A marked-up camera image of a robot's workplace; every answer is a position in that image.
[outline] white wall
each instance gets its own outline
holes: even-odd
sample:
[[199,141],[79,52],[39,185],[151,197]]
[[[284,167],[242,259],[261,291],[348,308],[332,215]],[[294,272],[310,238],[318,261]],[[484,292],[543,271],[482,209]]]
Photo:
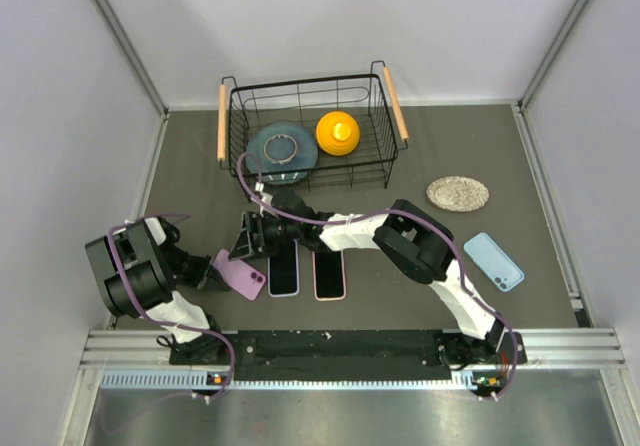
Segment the white wall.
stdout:
[[640,0],[594,0],[529,117],[600,325],[640,387]]
[[0,443],[48,445],[106,318],[84,243],[133,212],[159,118],[91,0],[0,11]]
[[242,84],[364,72],[410,100],[520,98],[575,0],[111,0],[171,107]]

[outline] phone screen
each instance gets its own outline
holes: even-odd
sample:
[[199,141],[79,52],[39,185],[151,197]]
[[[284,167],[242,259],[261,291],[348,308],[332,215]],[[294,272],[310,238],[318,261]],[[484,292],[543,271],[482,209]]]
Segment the phone screen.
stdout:
[[318,299],[342,299],[345,296],[342,252],[314,253],[313,274]]
[[269,258],[269,294],[293,296],[298,294],[298,243],[291,241],[280,246],[277,256]]

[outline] black wire dish rack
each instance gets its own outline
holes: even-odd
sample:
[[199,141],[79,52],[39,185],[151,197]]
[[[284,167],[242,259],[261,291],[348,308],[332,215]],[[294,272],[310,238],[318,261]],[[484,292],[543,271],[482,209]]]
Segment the black wire dish rack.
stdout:
[[[402,147],[398,147],[380,76],[382,69]],[[233,89],[227,103],[226,83]],[[349,113],[360,128],[360,142],[345,156],[318,152],[315,166],[307,169],[263,171],[270,173],[307,173],[304,179],[289,185],[307,189],[381,181],[386,188],[398,151],[408,147],[409,134],[396,96],[391,73],[384,61],[373,61],[368,74],[352,74],[324,78],[301,79],[277,83],[238,86],[233,76],[222,79],[218,112],[217,157],[223,169],[237,177],[236,163],[245,152],[251,138],[275,121],[291,121],[304,127],[315,137],[318,121],[330,111]],[[243,174],[250,185],[257,174],[245,164]]]

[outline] basket handle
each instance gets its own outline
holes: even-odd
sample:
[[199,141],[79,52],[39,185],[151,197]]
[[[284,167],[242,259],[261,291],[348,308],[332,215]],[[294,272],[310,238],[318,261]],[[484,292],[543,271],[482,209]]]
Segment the basket handle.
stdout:
[[218,161],[227,159],[227,87],[220,85],[220,99],[218,105]]
[[400,131],[400,138],[402,138],[403,141],[407,141],[409,139],[409,131],[407,130],[407,124],[404,122],[404,116],[402,114],[402,109],[400,108],[398,95],[396,94],[396,87],[393,84],[393,79],[391,79],[389,68],[385,66],[382,71],[384,72],[384,80],[387,83],[389,96],[391,96],[391,106],[393,107],[393,115],[396,118],[398,131]]

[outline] yellow object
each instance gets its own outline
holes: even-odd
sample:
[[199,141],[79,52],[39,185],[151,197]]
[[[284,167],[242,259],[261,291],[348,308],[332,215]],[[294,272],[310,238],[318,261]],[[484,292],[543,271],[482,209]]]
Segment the yellow object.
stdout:
[[343,111],[332,111],[318,121],[316,141],[324,152],[344,156],[358,146],[360,127],[351,115]]

